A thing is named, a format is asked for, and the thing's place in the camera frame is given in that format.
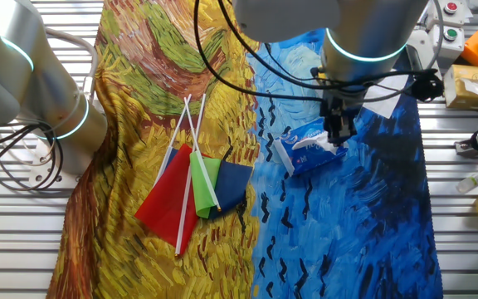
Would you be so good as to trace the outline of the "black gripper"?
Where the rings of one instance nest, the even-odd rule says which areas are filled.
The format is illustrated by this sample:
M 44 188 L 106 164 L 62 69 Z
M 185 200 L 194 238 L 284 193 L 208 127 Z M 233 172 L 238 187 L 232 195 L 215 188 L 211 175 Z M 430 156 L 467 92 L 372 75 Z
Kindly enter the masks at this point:
M 364 95 L 365 90 L 322 92 L 319 115 L 325 118 L 325 130 L 331 144 L 340 145 L 357 134 L 354 117 L 363 106 Z

